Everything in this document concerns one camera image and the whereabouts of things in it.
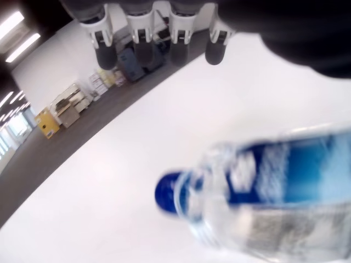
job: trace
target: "ceiling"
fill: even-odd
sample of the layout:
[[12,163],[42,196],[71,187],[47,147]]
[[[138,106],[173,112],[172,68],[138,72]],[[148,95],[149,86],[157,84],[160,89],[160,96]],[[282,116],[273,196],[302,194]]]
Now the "ceiling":
[[[7,103],[0,108],[0,116],[7,114],[10,110],[21,106],[24,102],[26,102],[25,99],[22,99],[21,101],[16,100],[11,105],[9,104],[11,99],[19,92],[19,89],[10,74],[12,69],[14,69],[38,46],[53,36],[57,30],[72,20],[58,0],[0,0],[0,24],[15,11],[20,11],[24,16],[22,23],[25,25],[24,28],[27,27],[29,30],[26,34],[19,38],[19,42],[16,43],[16,45],[14,45],[4,54],[0,53],[0,101],[9,92],[14,92]],[[9,54],[11,54],[33,33],[39,33],[41,37],[13,62],[5,62]]]

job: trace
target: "clear plastic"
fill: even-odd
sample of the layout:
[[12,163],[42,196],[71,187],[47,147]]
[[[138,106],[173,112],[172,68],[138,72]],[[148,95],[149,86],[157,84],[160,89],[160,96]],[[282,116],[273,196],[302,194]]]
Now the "clear plastic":
[[[224,143],[206,152],[174,188],[177,213],[203,244],[240,250],[271,262],[326,262],[351,253],[351,202],[228,203],[225,171],[250,188],[252,160],[243,146]],[[270,185],[268,191],[279,193]]]

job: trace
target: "blue bottle cap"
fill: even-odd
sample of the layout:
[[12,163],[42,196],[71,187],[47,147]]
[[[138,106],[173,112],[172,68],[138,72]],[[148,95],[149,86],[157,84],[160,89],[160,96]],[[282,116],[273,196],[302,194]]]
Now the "blue bottle cap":
[[174,205],[174,186],[182,171],[165,174],[157,183],[155,189],[155,200],[157,205],[163,210],[172,214],[177,214]]

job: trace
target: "white surface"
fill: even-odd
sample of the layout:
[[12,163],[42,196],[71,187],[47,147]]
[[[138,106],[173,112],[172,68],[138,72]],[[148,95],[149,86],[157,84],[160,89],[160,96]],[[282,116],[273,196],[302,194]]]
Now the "white surface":
[[288,64],[237,35],[125,110],[62,164],[0,230],[0,262],[256,262],[203,248],[154,201],[160,176],[219,140],[350,116],[351,83]]

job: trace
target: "blue bottle label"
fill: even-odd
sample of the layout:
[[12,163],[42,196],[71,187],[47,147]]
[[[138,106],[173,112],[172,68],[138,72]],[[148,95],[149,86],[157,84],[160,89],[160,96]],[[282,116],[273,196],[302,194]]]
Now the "blue bottle label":
[[245,147],[226,180],[231,204],[349,201],[351,134]]

